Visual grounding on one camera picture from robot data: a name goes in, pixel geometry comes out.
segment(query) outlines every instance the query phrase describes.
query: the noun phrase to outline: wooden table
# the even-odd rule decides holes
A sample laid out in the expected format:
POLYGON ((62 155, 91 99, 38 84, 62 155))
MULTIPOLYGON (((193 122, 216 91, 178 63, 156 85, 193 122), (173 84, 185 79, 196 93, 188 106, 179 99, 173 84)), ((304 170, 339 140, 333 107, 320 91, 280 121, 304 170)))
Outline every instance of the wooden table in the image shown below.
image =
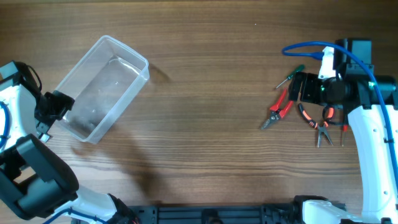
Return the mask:
MULTIPOLYGON (((0 4, 0 65, 26 62, 44 91, 52 91, 102 35, 148 59, 151 80, 99 144, 79 142, 56 126, 47 144, 81 185, 128 205, 247 205, 309 194, 360 213, 352 132, 341 147, 340 130, 331 128, 335 146, 323 140, 317 149, 316 131, 296 107, 270 129, 259 126, 280 95, 275 86, 295 66, 304 63, 313 73, 320 68, 310 58, 282 56, 286 45, 369 37, 376 73, 394 74, 397 6, 316 0, 0 4)), ((306 107, 321 119, 320 106, 306 107)), ((1 223, 21 222, 3 203, 0 217, 1 223)))

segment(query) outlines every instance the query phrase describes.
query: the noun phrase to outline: pliers handle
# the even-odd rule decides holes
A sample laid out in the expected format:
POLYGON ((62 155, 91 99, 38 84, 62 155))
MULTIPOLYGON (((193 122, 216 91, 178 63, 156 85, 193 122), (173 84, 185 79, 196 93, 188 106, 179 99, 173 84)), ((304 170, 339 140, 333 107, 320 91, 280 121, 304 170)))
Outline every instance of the pliers handle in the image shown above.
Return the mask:
POLYGON ((272 105, 269 109, 273 112, 276 112, 277 114, 279 114, 280 118, 283 118, 286 113, 289 111, 289 109, 293 106, 293 101, 289 100, 289 102, 286 104, 284 109, 279 109, 280 105, 282 104, 282 102, 284 101, 285 97, 287 94, 287 89, 284 89, 284 91, 282 92, 281 96, 278 99, 278 102, 276 102, 276 104, 272 105))
MULTIPOLYGON (((316 129, 319 126, 319 124, 316 121, 314 121, 310 117, 310 115, 308 115, 308 113, 305 111, 305 109, 301 103, 298 104, 298 109, 300 110, 301 116, 309 123, 309 125, 311 127, 316 129)), ((327 117, 326 117, 325 121, 323 122, 324 127, 327 128, 329 126, 328 122, 332 119, 334 113, 335 113, 334 108, 331 107, 328 109, 327 117)))

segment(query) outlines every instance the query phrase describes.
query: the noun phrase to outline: pliers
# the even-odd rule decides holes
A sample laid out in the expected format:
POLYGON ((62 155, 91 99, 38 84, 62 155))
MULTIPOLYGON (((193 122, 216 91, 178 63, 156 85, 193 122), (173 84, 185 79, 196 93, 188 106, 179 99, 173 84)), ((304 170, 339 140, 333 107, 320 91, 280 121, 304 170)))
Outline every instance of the pliers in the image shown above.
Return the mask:
POLYGON ((286 94, 287 94, 287 89, 284 89, 284 91, 282 92, 281 96, 278 99, 278 102, 269 108, 269 110, 271 111, 271 115, 270 115, 269 119, 266 122, 264 122, 264 124, 261 126, 262 130, 269 128, 269 126, 271 126, 272 124, 274 124, 277 121, 279 121, 280 119, 282 119, 286 115, 286 113, 289 111, 289 109, 292 107, 293 101, 289 100, 289 102, 286 104, 284 109, 282 109, 282 110, 279 109, 286 94))
POLYGON ((334 108, 329 108, 328 109, 328 114, 327 117, 325 119, 325 121, 323 122, 323 126, 320 126, 320 124, 318 124, 316 121, 314 121, 305 111, 303 105, 301 103, 298 104, 298 110, 300 110, 301 116, 304 118, 304 120, 306 122, 308 122, 310 124, 311 127, 318 129, 318 147, 321 146, 321 135, 322 133, 326 136, 326 138, 329 140, 330 144, 333 145, 328 131, 326 130, 326 128, 329 126, 328 121, 330 121, 333 117, 333 114, 335 113, 335 109, 334 108))

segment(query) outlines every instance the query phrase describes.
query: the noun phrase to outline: clear plastic bin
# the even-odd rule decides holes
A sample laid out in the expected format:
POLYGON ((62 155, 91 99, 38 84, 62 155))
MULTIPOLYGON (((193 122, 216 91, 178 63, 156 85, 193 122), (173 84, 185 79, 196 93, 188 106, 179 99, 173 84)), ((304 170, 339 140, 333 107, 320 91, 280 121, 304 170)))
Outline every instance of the clear plastic bin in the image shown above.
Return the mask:
POLYGON ((148 65, 122 42, 101 37, 56 88, 75 99, 57 123, 77 139, 96 144, 148 81, 148 65))

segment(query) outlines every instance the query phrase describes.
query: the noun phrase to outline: blue tube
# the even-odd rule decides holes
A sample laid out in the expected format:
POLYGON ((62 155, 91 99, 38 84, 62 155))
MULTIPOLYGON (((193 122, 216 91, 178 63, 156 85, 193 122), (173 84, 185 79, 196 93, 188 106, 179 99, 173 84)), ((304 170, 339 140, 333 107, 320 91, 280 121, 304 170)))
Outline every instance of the blue tube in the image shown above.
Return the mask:
POLYGON ((0 101, 0 107, 4 111, 4 131, 2 132, 2 138, 0 138, 0 149, 2 149, 6 145, 8 135, 10 134, 10 117, 7 105, 4 102, 0 101))
POLYGON ((333 47, 334 49, 337 49, 347 56, 349 56, 352 60, 354 60, 369 76, 369 79, 375 83, 374 90, 376 92, 377 98, 380 103, 381 111, 384 117, 384 122, 386 124, 386 129, 387 129, 387 142, 388 146, 390 149, 390 156, 391 156, 391 162, 392 162, 392 170, 394 172, 394 178, 395 178, 395 183, 396 187, 398 188, 398 164, 397 164, 397 156, 396 156, 396 150, 394 148, 394 138, 392 137, 392 128, 391 128, 391 123, 390 123, 390 117, 387 112, 386 104, 383 100, 383 97, 381 95, 379 86, 377 84, 376 78, 374 77, 372 71, 359 59, 357 56, 346 50, 345 48, 332 44, 329 42, 323 42, 323 41, 309 41, 309 42, 302 42, 298 44, 293 44, 290 46, 287 46, 282 49, 282 54, 287 55, 287 56, 304 56, 304 57, 312 57, 315 59, 319 59, 319 55, 321 52, 314 52, 314 53, 290 53, 286 52, 287 50, 292 50, 296 49, 299 47, 311 47, 311 46, 324 46, 324 47, 333 47))
POLYGON ((74 211, 72 208, 67 208, 67 209, 62 210, 61 212, 58 212, 53 217, 48 219, 46 222, 43 222, 43 224, 52 223, 54 220, 56 220, 59 216, 61 216, 64 213, 69 213, 69 215, 70 214, 75 214, 75 215, 78 215, 78 216, 80 216, 82 218, 88 218, 88 219, 94 220, 96 222, 100 222, 100 223, 103 223, 103 224, 108 224, 108 222, 106 222, 106 221, 104 221, 104 220, 102 220, 100 218, 97 218, 97 217, 94 217, 94 216, 91 216, 91 215, 86 215, 86 214, 83 214, 81 212, 74 211))

